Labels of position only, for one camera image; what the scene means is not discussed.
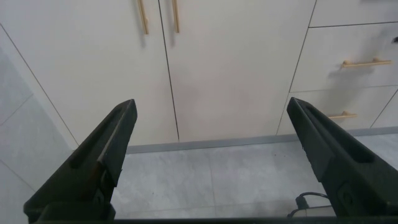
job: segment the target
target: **cabinet door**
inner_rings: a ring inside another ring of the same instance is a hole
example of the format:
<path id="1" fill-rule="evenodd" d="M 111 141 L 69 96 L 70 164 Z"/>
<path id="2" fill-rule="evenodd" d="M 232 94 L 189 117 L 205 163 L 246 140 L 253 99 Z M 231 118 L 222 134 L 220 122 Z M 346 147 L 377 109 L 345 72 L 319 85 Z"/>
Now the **cabinet door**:
<path id="1" fill-rule="evenodd" d="M 378 119 L 372 125 L 372 128 L 386 128 L 398 126 L 398 95 L 391 98 L 390 102 L 384 108 Z"/>
<path id="2" fill-rule="evenodd" d="M 134 98 L 130 144 L 177 142 L 159 3 L 0 0 L 0 22 L 78 143 Z"/>
<path id="3" fill-rule="evenodd" d="M 180 141 L 276 134 L 314 4 L 160 1 Z"/>

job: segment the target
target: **floor tile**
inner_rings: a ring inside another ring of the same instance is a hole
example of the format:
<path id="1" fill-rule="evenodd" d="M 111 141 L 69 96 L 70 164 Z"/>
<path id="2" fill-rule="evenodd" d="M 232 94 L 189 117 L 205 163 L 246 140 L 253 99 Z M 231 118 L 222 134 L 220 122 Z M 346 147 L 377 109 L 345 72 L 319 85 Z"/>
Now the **floor tile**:
<path id="1" fill-rule="evenodd" d="M 240 205 L 221 205 L 216 207 L 216 215 L 218 218 L 286 217 L 296 208 L 294 200 L 277 200 Z"/>
<path id="2" fill-rule="evenodd" d="M 216 216 L 218 218 L 258 217 L 260 207 L 260 203 L 216 206 Z"/>
<path id="3" fill-rule="evenodd" d="M 34 97 L 0 126 L 0 149 L 0 159 L 34 190 L 72 153 Z"/>
<path id="4" fill-rule="evenodd" d="M 3 124 L 30 95 L 30 88 L 0 48 L 0 124 Z"/>
<path id="5" fill-rule="evenodd" d="M 143 219 L 143 218 L 214 218 L 215 208 L 183 208 L 153 212 L 132 212 L 128 214 L 118 215 L 116 219 Z"/>
<path id="6" fill-rule="evenodd" d="M 0 162 L 0 223 L 28 223 L 24 203 L 34 191 Z"/>
<path id="7" fill-rule="evenodd" d="M 360 136 L 356 139 L 398 170 L 398 134 Z"/>
<path id="8" fill-rule="evenodd" d="M 208 151 L 216 205 L 294 200 L 325 193 L 299 142 Z"/>
<path id="9" fill-rule="evenodd" d="M 213 206 L 204 150 L 127 155 L 112 203 L 119 213 Z"/>

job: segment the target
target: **cable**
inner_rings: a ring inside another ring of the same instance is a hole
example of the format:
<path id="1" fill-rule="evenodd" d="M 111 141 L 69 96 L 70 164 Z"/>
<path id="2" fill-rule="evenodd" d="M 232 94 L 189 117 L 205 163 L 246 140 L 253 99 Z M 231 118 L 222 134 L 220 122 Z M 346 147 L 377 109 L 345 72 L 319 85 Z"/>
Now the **cable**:
<path id="1" fill-rule="evenodd" d="M 329 199 L 327 195 L 321 194 L 321 193 L 316 193 L 316 192 L 304 192 L 304 193 L 300 194 L 298 197 L 304 197 L 306 195 L 315 195 L 315 196 L 324 197 L 324 198 Z"/>
<path id="2" fill-rule="evenodd" d="M 319 196 L 319 197 L 324 197 L 324 198 L 329 199 L 328 196 L 325 195 L 325 194 L 316 193 L 316 192 L 304 192 L 304 193 L 300 194 L 300 195 L 296 198 L 296 204 L 297 204 L 298 209 L 295 209 L 295 210 L 293 210 L 292 212 L 290 212 L 290 213 L 287 215 L 287 218 L 292 218 L 293 215 L 294 215 L 296 212 L 298 212 L 299 210 L 303 210 L 303 209 L 308 209 L 308 208 L 310 208 L 310 206 L 308 205 L 306 199 L 304 198 L 304 196 L 307 196 L 307 195 L 314 195 L 314 196 Z"/>
<path id="3" fill-rule="evenodd" d="M 331 205 L 326 205 L 326 206 L 318 206 L 318 207 L 311 207 L 311 208 L 327 208 L 327 207 L 331 207 Z M 293 218 L 294 214 L 296 214 L 296 212 L 300 211 L 301 209 L 295 209 L 292 212 L 290 212 L 287 215 L 287 218 Z"/>

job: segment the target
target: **wooden handle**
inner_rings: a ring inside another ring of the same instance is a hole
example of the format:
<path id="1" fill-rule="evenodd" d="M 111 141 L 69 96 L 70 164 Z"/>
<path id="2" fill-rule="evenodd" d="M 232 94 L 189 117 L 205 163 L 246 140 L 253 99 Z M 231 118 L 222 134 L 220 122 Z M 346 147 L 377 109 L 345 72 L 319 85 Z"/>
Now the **wooden handle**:
<path id="1" fill-rule="evenodd" d="M 351 114 L 347 111 L 343 111 L 341 115 L 336 115 L 336 116 L 328 116 L 330 119 L 336 119 L 336 118 L 356 118 L 358 115 L 357 114 Z"/>
<path id="2" fill-rule="evenodd" d="M 362 67 L 362 66 L 373 66 L 373 65 L 390 65 L 392 64 L 392 60 L 379 60 L 378 58 L 374 58 L 372 62 L 363 62 L 363 63 L 352 63 L 349 60 L 345 60 L 341 67 L 343 68 L 351 68 L 351 67 Z"/>
<path id="3" fill-rule="evenodd" d="M 178 6 L 177 0 L 173 0 L 173 12 L 174 12 L 174 29 L 176 33 L 180 32 L 180 19 L 178 18 Z"/>
<path id="4" fill-rule="evenodd" d="M 137 0 L 138 2 L 138 8 L 139 8 L 139 14 L 141 15 L 141 21 L 142 21 L 142 28 L 144 29 L 144 34 L 148 35 L 148 19 L 145 15 L 145 9 L 144 9 L 144 3 L 142 0 Z"/>

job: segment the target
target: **baseboard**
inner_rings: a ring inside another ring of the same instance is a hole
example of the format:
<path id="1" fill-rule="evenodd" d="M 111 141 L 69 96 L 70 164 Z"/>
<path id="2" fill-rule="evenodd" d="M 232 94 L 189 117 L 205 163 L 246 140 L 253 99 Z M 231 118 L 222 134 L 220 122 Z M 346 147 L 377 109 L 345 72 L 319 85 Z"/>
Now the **baseboard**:
<path id="1" fill-rule="evenodd" d="M 348 131 L 353 136 L 367 136 L 377 134 L 393 134 L 398 133 L 398 127 L 391 128 L 370 128 L 370 129 L 355 129 Z M 228 146 L 243 146 L 248 144 L 265 144 L 276 142 L 298 141 L 296 134 L 286 134 L 280 136 L 261 136 L 254 138 L 242 139 L 223 139 L 212 141 L 195 141 L 195 142 L 176 142 L 168 144 L 152 144 L 145 146 L 129 146 L 127 147 L 127 154 L 142 153 L 142 152 L 162 152 L 162 151 L 176 151 L 187 149 L 206 149 L 214 147 L 228 147 Z"/>

